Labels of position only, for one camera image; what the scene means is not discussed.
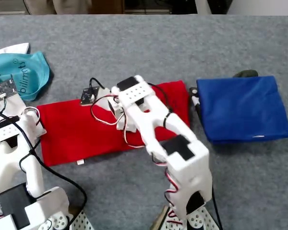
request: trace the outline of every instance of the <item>gray table surface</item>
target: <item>gray table surface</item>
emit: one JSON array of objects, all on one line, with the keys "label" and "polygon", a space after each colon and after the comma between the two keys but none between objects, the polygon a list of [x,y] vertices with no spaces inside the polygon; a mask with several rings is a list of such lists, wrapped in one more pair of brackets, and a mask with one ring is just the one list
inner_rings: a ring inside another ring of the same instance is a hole
[{"label": "gray table surface", "polygon": [[[134,74],[191,87],[198,78],[256,69],[275,75],[288,113],[288,17],[0,17],[0,48],[22,42],[30,42],[31,53],[43,51],[55,74],[32,105],[80,98],[90,77],[108,87]],[[211,152],[224,229],[288,230],[288,139],[214,147],[195,113],[192,130]],[[166,203],[168,182],[144,149],[53,168],[87,191],[85,212],[96,230],[147,230]],[[62,186],[72,204],[82,201],[71,185],[44,177],[47,188]],[[207,208],[214,215],[211,202]]]}]

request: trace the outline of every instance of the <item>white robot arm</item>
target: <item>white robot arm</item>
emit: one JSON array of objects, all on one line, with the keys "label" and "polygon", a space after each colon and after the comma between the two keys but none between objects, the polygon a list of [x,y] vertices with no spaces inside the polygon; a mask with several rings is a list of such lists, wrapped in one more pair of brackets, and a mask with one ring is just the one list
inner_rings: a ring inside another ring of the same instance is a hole
[{"label": "white robot arm", "polygon": [[[45,133],[36,111],[26,108],[20,117],[11,118],[32,145]],[[0,213],[3,217],[0,218],[0,230],[65,229],[68,224],[67,195],[59,187],[45,191],[41,166],[29,152],[30,147],[20,130],[5,119],[1,120]],[[20,170],[26,173],[27,183],[13,187],[13,177]]]},{"label": "white robot arm", "polygon": [[[212,198],[212,176],[209,151],[189,127],[171,112],[155,95],[154,90],[139,75],[130,77],[111,92],[117,95],[128,120],[140,131],[147,152],[167,165],[171,182],[165,196],[182,221]],[[177,134],[160,144],[155,137],[157,126]]]}]

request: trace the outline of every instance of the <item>red cloth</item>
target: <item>red cloth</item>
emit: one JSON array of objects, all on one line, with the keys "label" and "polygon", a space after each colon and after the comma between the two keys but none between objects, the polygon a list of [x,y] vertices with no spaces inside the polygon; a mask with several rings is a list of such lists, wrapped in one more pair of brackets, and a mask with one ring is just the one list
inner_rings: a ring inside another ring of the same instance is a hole
[{"label": "red cloth", "polygon": [[[159,85],[168,96],[173,111],[188,125],[188,92],[182,81]],[[162,92],[156,95],[165,102]],[[80,106],[80,100],[38,106],[47,134],[41,137],[44,162],[48,166],[75,162],[88,157],[132,149],[116,126],[104,125],[91,117],[90,106]],[[94,106],[94,114],[105,121],[115,122],[111,112]],[[156,138],[166,140],[175,134],[163,127],[156,128]],[[142,145],[139,131],[127,133],[131,145]]]}]

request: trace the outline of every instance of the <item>blue folded fabric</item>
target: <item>blue folded fabric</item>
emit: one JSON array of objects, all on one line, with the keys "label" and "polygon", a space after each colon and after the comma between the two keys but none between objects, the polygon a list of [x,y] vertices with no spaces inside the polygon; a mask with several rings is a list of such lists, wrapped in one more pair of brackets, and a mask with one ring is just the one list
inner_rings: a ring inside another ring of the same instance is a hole
[{"label": "blue folded fabric", "polygon": [[273,76],[197,80],[202,123],[212,143],[288,138]]},{"label": "blue folded fabric", "polygon": [[23,100],[32,101],[49,80],[49,65],[42,52],[0,54],[0,82],[13,77]]}]

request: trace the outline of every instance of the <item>teal bag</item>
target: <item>teal bag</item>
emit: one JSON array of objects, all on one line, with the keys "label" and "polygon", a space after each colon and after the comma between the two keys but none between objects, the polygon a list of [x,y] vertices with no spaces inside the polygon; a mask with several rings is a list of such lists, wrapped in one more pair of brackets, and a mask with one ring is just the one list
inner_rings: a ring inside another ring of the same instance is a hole
[{"label": "teal bag", "polygon": [[13,78],[20,97],[33,101],[49,80],[50,68],[42,52],[0,54],[0,82]]}]

